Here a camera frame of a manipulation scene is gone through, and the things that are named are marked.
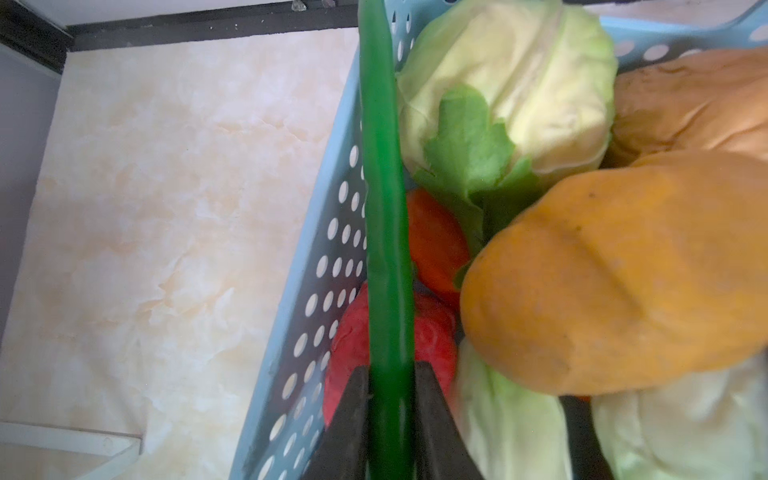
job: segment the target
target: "basket hole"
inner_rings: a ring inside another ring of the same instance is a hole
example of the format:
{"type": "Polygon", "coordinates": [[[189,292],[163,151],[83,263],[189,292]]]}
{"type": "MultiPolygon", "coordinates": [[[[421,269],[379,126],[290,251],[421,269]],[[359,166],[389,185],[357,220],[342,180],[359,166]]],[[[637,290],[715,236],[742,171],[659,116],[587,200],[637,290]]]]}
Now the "basket hole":
{"type": "Polygon", "coordinates": [[[331,305],[333,305],[333,291],[328,292],[326,294],[326,299],[323,300],[323,312],[330,310],[331,305]]]}
{"type": "Polygon", "coordinates": [[[306,366],[306,371],[304,372],[304,383],[309,382],[309,380],[312,378],[312,374],[315,372],[315,361],[311,361],[309,365],[306,366]]]}
{"type": "Polygon", "coordinates": [[[334,218],[331,223],[328,223],[328,240],[333,240],[336,236],[336,232],[339,231],[339,219],[334,218]]]}
{"type": "Polygon", "coordinates": [[[272,468],[272,465],[275,463],[275,456],[271,455],[266,462],[264,462],[264,465],[261,467],[261,470],[259,470],[259,480],[264,480],[266,478],[266,474],[268,474],[272,468]]]}
{"type": "Polygon", "coordinates": [[[692,48],[688,51],[684,51],[680,54],[680,58],[687,57],[688,55],[695,55],[697,53],[701,53],[703,50],[701,48],[692,48]]]}
{"type": "Polygon", "coordinates": [[[293,393],[293,389],[296,388],[296,381],[298,380],[298,378],[299,376],[296,373],[290,374],[290,377],[288,377],[286,384],[283,386],[283,400],[288,400],[288,397],[290,397],[290,394],[293,393]]]}
{"type": "Polygon", "coordinates": [[[315,416],[310,415],[310,417],[306,420],[306,423],[304,424],[304,429],[301,431],[301,435],[306,437],[306,434],[310,432],[310,427],[312,427],[312,422],[315,421],[315,416]]]}
{"type": "Polygon", "coordinates": [[[346,202],[346,195],[349,193],[349,184],[345,181],[341,183],[341,187],[339,187],[339,203],[343,204],[346,202]]]}
{"type": "Polygon", "coordinates": [[[286,442],[286,448],[283,449],[283,457],[287,457],[290,449],[293,448],[293,444],[296,443],[296,433],[290,436],[288,442],[286,442]]]}
{"type": "Polygon", "coordinates": [[[337,299],[337,301],[336,301],[336,306],[338,306],[339,308],[341,308],[341,306],[344,304],[344,300],[346,300],[346,290],[345,290],[345,289],[342,289],[342,290],[339,292],[339,298],[338,298],[338,299],[337,299]]]}
{"type": "Polygon", "coordinates": [[[765,41],[768,40],[768,24],[761,25],[750,33],[751,41],[765,41]]]}
{"type": "Polygon", "coordinates": [[[302,333],[299,339],[296,341],[296,345],[293,347],[293,356],[296,358],[299,358],[299,355],[301,355],[304,352],[304,347],[306,346],[306,333],[302,333]]]}
{"type": "Polygon", "coordinates": [[[336,336],[336,331],[338,329],[339,329],[339,320],[333,320],[333,323],[331,323],[331,328],[328,329],[328,339],[329,340],[332,340],[333,337],[336,336]]]}
{"type": "Polygon", "coordinates": [[[328,256],[323,255],[322,257],[320,257],[320,261],[317,262],[317,270],[315,271],[317,278],[320,278],[321,276],[326,274],[326,268],[328,268],[328,256]]]}
{"type": "Polygon", "coordinates": [[[324,372],[326,367],[328,366],[328,360],[331,358],[331,352],[326,352],[325,355],[323,355],[323,359],[320,360],[320,372],[324,372]]]}
{"type": "Polygon", "coordinates": [[[302,458],[304,458],[304,449],[299,450],[299,454],[296,455],[296,461],[293,463],[293,468],[299,468],[302,458]]]}
{"type": "Polygon", "coordinates": [[[277,419],[277,422],[275,422],[274,425],[272,425],[272,430],[270,430],[270,442],[272,442],[277,436],[280,434],[280,431],[283,430],[283,425],[286,424],[286,414],[283,413],[280,418],[277,419]]]}
{"type": "Polygon", "coordinates": [[[317,399],[320,398],[320,392],[323,391],[323,384],[318,383],[315,387],[315,391],[312,392],[312,402],[317,402],[317,399]]]}
{"type": "Polygon", "coordinates": [[[333,274],[334,277],[339,276],[339,272],[341,271],[341,257],[337,258],[335,262],[333,262],[333,274]]]}
{"type": "Polygon", "coordinates": [[[296,404],[296,411],[293,412],[293,418],[298,419],[301,416],[301,412],[304,411],[304,406],[306,405],[306,397],[301,397],[301,400],[299,400],[299,403],[296,404]]]}
{"type": "Polygon", "coordinates": [[[616,57],[629,55],[633,50],[634,42],[632,40],[623,40],[614,45],[614,55],[616,57]]]}
{"type": "Polygon", "coordinates": [[[326,326],[321,325],[319,329],[317,329],[317,332],[315,332],[315,340],[313,342],[313,345],[317,347],[320,342],[323,341],[323,336],[326,334],[326,326]]]}
{"type": "Polygon", "coordinates": [[[317,293],[313,293],[312,296],[310,296],[310,299],[306,301],[306,306],[304,307],[304,315],[310,316],[315,313],[315,307],[317,307],[317,293]]]}
{"type": "Polygon", "coordinates": [[[349,151],[349,166],[352,168],[357,165],[357,154],[357,145],[353,145],[352,150],[349,151]]]}
{"type": "Polygon", "coordinates": [[[317,441],[320,439],[320,430],[315,431],[315,435],[312,435],[312,441],[310,442],[310,448],[314,449],[317,445],[317,441]]]}
{"type": "Polygon", "coordinates": [[[664,44],[654,45],[643,53],[643,58],[648,61],[661,60],[667,53],[669,53],[669,50],[670,48],[664,44]]]}

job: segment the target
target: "beige marbled surface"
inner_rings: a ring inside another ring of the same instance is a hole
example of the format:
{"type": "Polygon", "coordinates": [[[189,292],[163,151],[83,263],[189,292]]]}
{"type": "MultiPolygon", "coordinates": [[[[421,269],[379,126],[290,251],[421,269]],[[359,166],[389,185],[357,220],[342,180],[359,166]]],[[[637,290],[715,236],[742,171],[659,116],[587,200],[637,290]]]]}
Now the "beige marbled surface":
{"type": "MultiPolygon", "coordinates": [[[[141,434],[122,478],[226,478],[356,43],[348,29],[68,56],[1,420],[141,434]]],[[[8,480],[83,462],[0,448],[8,480]]]]}

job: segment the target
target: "pale green cabbage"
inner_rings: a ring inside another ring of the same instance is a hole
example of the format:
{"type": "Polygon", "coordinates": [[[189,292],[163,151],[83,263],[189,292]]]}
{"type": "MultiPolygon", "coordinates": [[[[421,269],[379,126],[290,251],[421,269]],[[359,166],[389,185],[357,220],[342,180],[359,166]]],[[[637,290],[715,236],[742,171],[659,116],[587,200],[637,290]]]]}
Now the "pale green cabbage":
{"type": "Polygon", "coordinates": [[[507,380],[467,339],[458,351],[454,417],[485,480],[572,478],[560,400],[507,380]]]}
{"type": "Polygon", "coordinates": [[[766,480],[768,362],[597,396],[594,427],[615,480],[766,480]]]}
{"type": "Polygon", "coordinates": [[[560,0],[461,0],[430,22],[399,73],[403,161],[429,170],[440,100],[466,84],[504,121],[515,162],[546,184],[596,168],[614,118],[617,60],[597,16],[560,0]]]}

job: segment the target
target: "red vegetable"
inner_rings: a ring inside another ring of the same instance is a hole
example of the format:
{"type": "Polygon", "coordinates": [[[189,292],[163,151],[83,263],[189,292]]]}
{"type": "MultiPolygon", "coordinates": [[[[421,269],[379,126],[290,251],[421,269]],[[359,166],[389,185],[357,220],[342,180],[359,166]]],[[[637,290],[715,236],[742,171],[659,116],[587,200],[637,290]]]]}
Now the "red vegetable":
{"type": "MultiPolygon", "coordinates": [[[[455,314],[435,297],[414,293],[415,300],[415,358],[432,364],[440,388],[448,398],[456,373],[455,314]]],[[[331,342],[331,358],[323,395],[323,418],[330,425],[352,371],[370,365],[368,347],[368,284],[347,307],[331,342]]]]}
{"type": "Polygon", "coordinates": [[[469,263],[469,248],[462,228],[451,212],[423,188],[407,196],[408,242],[416,275],[424,285],[458,311],[458,289],[453,279],[469,263]]]}

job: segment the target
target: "black border strip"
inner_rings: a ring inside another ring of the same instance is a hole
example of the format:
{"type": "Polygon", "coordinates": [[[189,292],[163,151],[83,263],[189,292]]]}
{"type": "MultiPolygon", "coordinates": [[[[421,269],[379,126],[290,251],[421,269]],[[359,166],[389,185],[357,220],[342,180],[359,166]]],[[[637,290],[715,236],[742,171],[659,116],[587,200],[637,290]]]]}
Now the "black border strip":
{"type": "Polygon", "coordinates": [[[62,73],[72,37],[13,0],[0,0],[0,43],[62,73]]]}
{"type": "Polygon", "coordinates": [[[72,25],[67,31],[74,37],[71,50],[86,51],[357,26],[356,0],[336,0],[332,8],[321,0],[304,4],[304,12],[283,2],[72,25]]]}

